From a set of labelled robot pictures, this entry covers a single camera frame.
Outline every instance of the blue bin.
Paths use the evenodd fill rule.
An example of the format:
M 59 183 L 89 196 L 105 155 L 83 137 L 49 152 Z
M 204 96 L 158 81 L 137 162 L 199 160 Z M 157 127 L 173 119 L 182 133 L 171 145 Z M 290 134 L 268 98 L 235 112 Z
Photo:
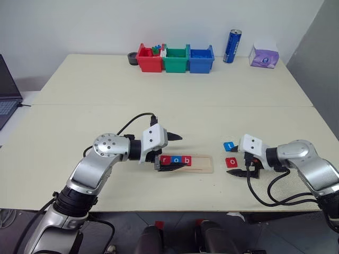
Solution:
M 208 49 L 191 49 L 189 45 L 190 73 L 210 73 L 214 61 L 212 45 Z

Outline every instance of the green bin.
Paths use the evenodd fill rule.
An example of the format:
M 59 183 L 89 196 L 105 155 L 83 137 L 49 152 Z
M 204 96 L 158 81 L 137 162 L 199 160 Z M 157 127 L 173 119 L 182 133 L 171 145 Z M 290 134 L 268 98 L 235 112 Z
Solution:
M 166 72 L 186 72 L 189 59 L 189 45 L 184 49 L 169 49 L 165 44 L 166 56 L 163 57 Z

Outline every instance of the laptop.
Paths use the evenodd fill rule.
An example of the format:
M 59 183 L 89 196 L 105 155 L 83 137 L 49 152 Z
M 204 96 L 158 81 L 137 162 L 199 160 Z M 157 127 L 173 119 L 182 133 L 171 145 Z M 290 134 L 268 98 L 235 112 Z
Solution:
M 21 102 L 21 94 L 0 54 L 0 130 Z

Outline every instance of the plastic storage bin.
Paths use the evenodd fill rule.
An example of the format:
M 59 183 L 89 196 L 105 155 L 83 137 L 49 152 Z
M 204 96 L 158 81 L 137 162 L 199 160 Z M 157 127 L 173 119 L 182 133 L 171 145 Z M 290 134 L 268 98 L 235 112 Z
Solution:
M 208 49 L 191 49 L 189 45 L 190 73 L 209 73 L 212 69 L 214 54 L 212 45 Z
M 166 56 L 163 57 L 166 72 L 186 72 L 189 59 L 189 45 L 184 49 L 169 49 L 165 44 Z
M 136 59 L 138 60 L 141 71 L 143 72 L 162 72 L 163 61 L 160 56 L 161 50 L 164 49 L 164 45 L 159 50 L 159 54 L 153 55 L 152 48 L 146 48 L 144 44 L 140 44 Z

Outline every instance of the laptop keyboard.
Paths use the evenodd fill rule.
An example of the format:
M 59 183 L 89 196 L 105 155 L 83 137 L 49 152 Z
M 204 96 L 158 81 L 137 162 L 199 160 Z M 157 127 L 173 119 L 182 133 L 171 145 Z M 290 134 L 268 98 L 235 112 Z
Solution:
M 0 115 L 7 115 L 16 103 L 17 101 L 0 102 Z

